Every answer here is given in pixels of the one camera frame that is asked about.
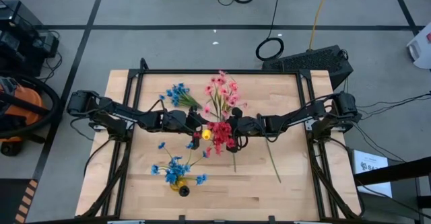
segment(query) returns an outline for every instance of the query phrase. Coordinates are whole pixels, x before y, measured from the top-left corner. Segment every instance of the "black metal frame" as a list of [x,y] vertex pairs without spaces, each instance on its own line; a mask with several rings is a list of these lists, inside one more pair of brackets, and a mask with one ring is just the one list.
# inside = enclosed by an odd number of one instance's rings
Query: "black metal frame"
[[[262,71],[262,70],[226,70],[226,72],[230,74],[248,74],[248,75],[256,75],[256,74],[262,74],[262,75],[295,75],[296,76],[296,83],[298,86],[298,96],[300,100],[300,105],[304,106],[306,104],[305,96],[304,96],[304,90],[302,85],[302,78],[304,77],[307,83],[308,93],[310,96],[310,99],[314,99],[314,89],[312,86],[311,76],[309,70],[297,70],[297,71]],[[135,78],[137,78],[137,86],[135,89],[135,97],[133,100],[133,107],[137,108],[141,93],[141,87],[142,87],[142,81],[143,76],[146,74],[216,74],[218,73],[218,70],[200,70],[200,69],[173,69],[173,70],[163,70],[163,69],[148,69],[148,66],[144,59],[141,59],[141,67],[140,69],[129,69],[129,73],[127,76],[127,83],[125,88],[125,94],[123,98],[123,104],[127,105],[129,103],[129,96],[131,93],[132,88],[132,82]],[[338,195],[337,191],[332,187],[331,185],[331,173],[329,171],[329,164],[327,161],[327,154],[325,151],[325,145],[319,145],[319,151],[322,155],[321,163],[322,167],[320,168],[317,161],[316,161],[316,154],[314,152],[314,140],[310,134],[307,134],[306,129],[304,128],[306,133],[306,140],[308,145],[308,155],[310,156],[310,164],[313,167],[313,165],[317,165],[319,168],[319,171],[317,173],[315,171],[312,171],[312,179],[314,184],[314,193],[316,196],[316,202],[317,202],[317,210],[319,214],[319,219],[321,221],[334,221],[343,223],[343,221],[346,221],[346,219],[339,219],[338,216],[338,210],[337,208],[344,208],[347,206],[343,203],[340,195]],[[133,128],[130,129],[131,135],[133,135]],[[131,151],[131,144],[132,144],[132,138],[130,138],[130,141],[127,141],[125,147],[125,152],[123,155],[123,161],[125,160],[127,163],[129,162],[129,156]],[[116,168],[117,168],[117,162],[119,158],[120,153],[120,146],[121,143],[116,142],[114,146],[114,151],[112,153],[112,160],[110,164],[110,170],[109,170],[109,177],[108,182],[112,181],[114,178],[114,175],[116,174]],[[119,191],[117,195],[117,199],[115,202],[115,208],[114,208],[114,215],[113,217],[119,219],[120,213],[121,213],[121,207],[122,207],[122,201],[123,201],[123,195],[124,195],[124,189],[125,189],[125,180],[127,177],[127,166],[126,169],[122,170],[122,175],[119,182]],[[331,217],[327,217],[325,214],[325,208],[323,203],[323,197],[321,192],[321,181],[323,181],[323,184],[328,190],[329,193],[329,204],[331,207]],[[337,207],[336,200],[338,202],[341,200],[342,205]],[[102,216],[108,214],[110,204],[110,194],[106,197],[106,200],[104,201],[103,207],[102,207]],[[186,223],[184,216],[179,216],[178,220],[145,220],[146,223]],[[209,223],[211,221],[187,221],[187,223]],[[244,223],[242,221],[226,221],[227,223]],[[351,220],[352,223],[373,223],[373,222],[367,222],[363,221],[361,219],[353,219]],[[269,216],[268,221],[247,221],[247,223],[275,223],[275,217]],[[293,223],[292,221],[277,221],[277,223]]]

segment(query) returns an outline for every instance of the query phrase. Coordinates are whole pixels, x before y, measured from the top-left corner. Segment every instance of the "white object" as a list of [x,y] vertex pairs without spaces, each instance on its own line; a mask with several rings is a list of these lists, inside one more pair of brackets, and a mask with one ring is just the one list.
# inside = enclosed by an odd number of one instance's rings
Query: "white object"
[[[388,159],[386,157],[377,156],[374,154],[364,153],[358,150],[354,150],[354,171],[355,174],[360,174],[363,172],[368,172],[371,170],[379,169],[388,166]],[[367,188],[392,198],[391,183],[380,183],[380,184],[370,184],[366,186]],[[375,194],[362,186],[358,187],[358,190],[363,193]]]
[[421,69],[431,69],[431,23],[429,23],[412,41],[407,49],[413,58],[413,64]]

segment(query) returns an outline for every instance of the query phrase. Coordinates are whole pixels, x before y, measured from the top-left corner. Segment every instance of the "blue flower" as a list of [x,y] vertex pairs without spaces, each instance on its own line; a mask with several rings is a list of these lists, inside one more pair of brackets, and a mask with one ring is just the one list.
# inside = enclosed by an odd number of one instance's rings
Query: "blue flower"
[[176,175],[172,173],[170,170],[166,170],[165,181],[169,184],[175,184]]
[[186,169],[181,164],[176,164],[175,166],[170,168],[173,174],[177,176],[184,176],[186,174]]
[[157,166],[156,164],[153,164],[153,166],[151,166],[151,175],[158,175],[159,173],[159,166]]
[[159,148],[159,149],[164,148],[164,145],[165,145],[165,144],[166,144],[165,142],[160,143],[160,145],[158,146],[158,148]]
[[189,164],[184,165],[184,170],[186,172],[190,172],[190,168],[191,168],[191,166]]
[[207,179],[208,179],[207,174],[203,174],[203,175],[201,175],[201,176],[197,176],[197,177],[196,177],[196,184],[197,184],[197,185],[201,185],[201,184],[203,184],[205,181],[207,181]]
[[174,106],[179,106],[180,105],[180,103],[178,102],[178,100],[172,100],[172,104]]
[[194,146],[194,144],[192,143],[192,142],[190,142],[187,146],[186,146],[186,148],[187,149],[190,149],[190,148],[192,148]]

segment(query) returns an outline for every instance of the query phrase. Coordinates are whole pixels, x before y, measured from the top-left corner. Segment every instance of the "orange vacuum cleaner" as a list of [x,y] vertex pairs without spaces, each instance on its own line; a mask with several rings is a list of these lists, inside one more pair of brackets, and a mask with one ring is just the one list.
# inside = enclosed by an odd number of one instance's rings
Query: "orange vacuum cleaner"
[[[17,155],[25,140],[44,143],[45,138],[33,132],[50,123],[59,109],[58,95],[38,79],[32,82],[15,77],[0,75],[0,142],[1,153],[6,156]],[[55,95],[53,107],[48,110],[38,91],[49,91],[49,96]]]

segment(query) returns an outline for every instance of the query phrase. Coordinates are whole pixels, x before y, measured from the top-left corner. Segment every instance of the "pink flower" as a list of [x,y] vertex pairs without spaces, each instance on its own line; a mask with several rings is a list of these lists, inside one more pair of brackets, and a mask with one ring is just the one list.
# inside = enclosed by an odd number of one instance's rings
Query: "pink flower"
[[232,101],[237,102],[239,99],[240,99],[240,95],[239,94],[233,94],[233,95],[231,95],[229,97],[229,101],[232,100]]
[[203,111],[205,114],[209,114],[209,112],[211,111],[211,109],[209,108],[209,103],[205,105],[205,107],[203,108]]
[[235,100],[232,100],[231,98],[228,100],[228,105],[230,106],[230,107],[234,107],[235,105],[236,105],[236,101]]
[[222,76],[220,76],[220,77],[218,77],[217,79],[216,79],[216,81],[215,81],[218,85],[220,85],[220,86],[222,86],[223,84],[225,84],[226,83],[226,78],[225,77],[222,77]]
[[225,119],[229,118],[229,112],[227,110],[223,110],[222,115]]
[[228,90],[227,90],[227,89],[225,89],[225,88],[223,88],[223,87],[220,87],[219,93],[220,93],[222,96],[228,96],[228,95],[229,95]]
[[238,90],[238,84],[235,81],[230,81],[229,82],[229,88],[232,91],[237,91]]
[[205,94],[207,96],[209,96],[212,93],[212,91],[213,91],[213,87],[212,86],[208,85],[207,87],[205,87]]

